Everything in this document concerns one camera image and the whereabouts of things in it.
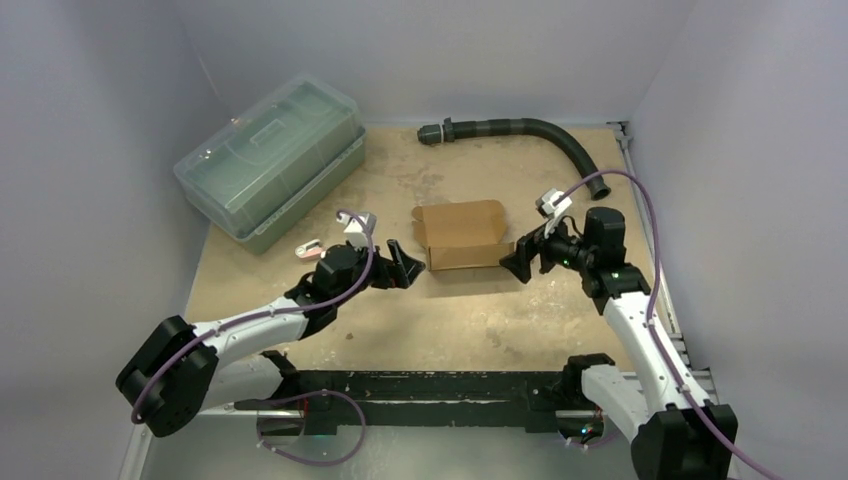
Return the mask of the brown cardboard box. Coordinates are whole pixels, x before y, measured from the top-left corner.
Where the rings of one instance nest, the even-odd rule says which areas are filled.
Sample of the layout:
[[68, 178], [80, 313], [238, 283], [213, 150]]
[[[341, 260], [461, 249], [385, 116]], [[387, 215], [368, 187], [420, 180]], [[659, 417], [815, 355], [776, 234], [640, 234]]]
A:
[[413, 237], [431, 272], [498, 267], [514, 252], [505, 239], [506, 211], [498, 200], [416, 206], [411, 215]]

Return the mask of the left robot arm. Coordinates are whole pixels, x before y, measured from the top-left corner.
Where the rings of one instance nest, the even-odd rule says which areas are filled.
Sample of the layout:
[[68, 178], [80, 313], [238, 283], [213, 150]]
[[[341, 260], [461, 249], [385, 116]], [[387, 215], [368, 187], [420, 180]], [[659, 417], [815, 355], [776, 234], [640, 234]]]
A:
[[190, 324], [182, 316], [162, 320], [115, 380], [131, 405], [130, 420], [144, 424], [157, 437], [171, 435], [199, 412], [214, 406], [224, 373], [242, 359], [257, 372], [267, 368], [259, 395], [272, 408], [284, 409], [297, 399], [298, 382], [282, 372], [281, 355], [267, 355], [278, 344], [309, 338], [338, 317], [342, 305], [368, 289], [408, 289], [426, 269], [399, 242], [387, 242], [389, 255], [377, 246], [350, 243], [330, 247], [312, 271], [267, 305], [229, 318]]

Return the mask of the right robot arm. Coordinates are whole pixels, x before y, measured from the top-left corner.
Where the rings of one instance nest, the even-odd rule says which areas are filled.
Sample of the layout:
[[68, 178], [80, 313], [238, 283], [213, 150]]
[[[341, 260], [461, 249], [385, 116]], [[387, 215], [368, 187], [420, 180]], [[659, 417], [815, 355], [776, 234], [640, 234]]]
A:
[[579, 273], [582, 288], [631, 358], [639, 384], [615, 366], [584, 356], [569, 361], [561, 381], [564, 399], [590, 402], [606, 413], [630, 445], [640, 479], [726, 479], [738, 421], [732, 408], [713, 401], [694, 378], [656, 315], [651, 287], [625, 259], [625, 219], [608, 207], [587, 211], [584, 229], [570, 233], [561, 207], [542, 206], [545, 222], [517, 240], [500, 263], [519, 281], [531, 263], [547, 273], [562, 266]]

